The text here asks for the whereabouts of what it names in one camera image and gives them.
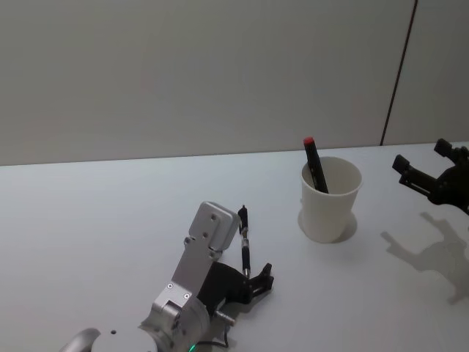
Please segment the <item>white wall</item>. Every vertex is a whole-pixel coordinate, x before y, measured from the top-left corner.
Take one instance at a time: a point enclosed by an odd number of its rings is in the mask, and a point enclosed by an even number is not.
[[[386,144],[469,140],[469,2],[420,0]]]
[[[398,0],[2,0],[0,164],[377,144]]]

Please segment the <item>white paper cup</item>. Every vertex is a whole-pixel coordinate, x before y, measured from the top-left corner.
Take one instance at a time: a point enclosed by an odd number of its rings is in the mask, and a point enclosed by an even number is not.
[[[301,171],[303,207],[300,222],[310,239],[330,243],[344,232],[362,179],[360,170],[349,161],[332,156],[320,160],[329,193],[314,188],[306,164]]]

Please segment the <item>black pen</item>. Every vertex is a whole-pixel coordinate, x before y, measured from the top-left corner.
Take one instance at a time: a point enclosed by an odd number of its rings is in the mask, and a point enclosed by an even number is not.
[[[241,256],[243,258],[243,274],[249,279],[251,275],[251,259],[249,257],[249,239],[248,239],[248,209],[243,205],[237,214],[241,218],[240,234],[243,237],[241,242]]]
[[[322,172],[320,156],[317,154],[316,143],[314,143],[313,137],[305,138],[303,145],[305,146],[308,168],[313,177],[314,187],[319,192],[329,193],[328,185],[325,182],[324,173]]]

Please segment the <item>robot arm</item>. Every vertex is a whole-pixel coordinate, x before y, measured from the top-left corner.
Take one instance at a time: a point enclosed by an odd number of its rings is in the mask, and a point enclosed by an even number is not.
[[[469,215],[469,151],[466,147],[453,148],[439,139],[435,152],[449,158],[454,166],[437,179],[411,167],[410,162],[398,155],[393,169],[401,174],[399,182],[428,198],[436,205],[451,204]]]
[[[234,320],[219,308],[229,302],[249,304],[272,288],[271,265],[247,279],[239,271],[218,263],[240,223],[236,213],[213,202],[203,202],[185,238],[185,251],[174,275],[155,299],[138,331],[100,335],[87,329],[60,352],[187,352],[200,341],[213,317],[229,325]]]

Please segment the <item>pen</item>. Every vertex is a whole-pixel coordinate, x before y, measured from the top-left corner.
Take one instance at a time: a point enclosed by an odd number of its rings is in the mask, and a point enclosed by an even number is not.
[[[251,275],[251,260],[249,258],[249,239],[248,239],[248,209],[243,205],[237,214],[241,218],[240,234],[243,237],[241,242],[241,256],[243,258],[243,274],[249,279]]]
[[[320,156],[317,155],[316,143],[313,137],[306,137],[303,140],[303,145],[305,146],[308,168],[313,178],[314,187],[319,192],[329,193],[328,185],[325,182],[324,173],[322,172]]]

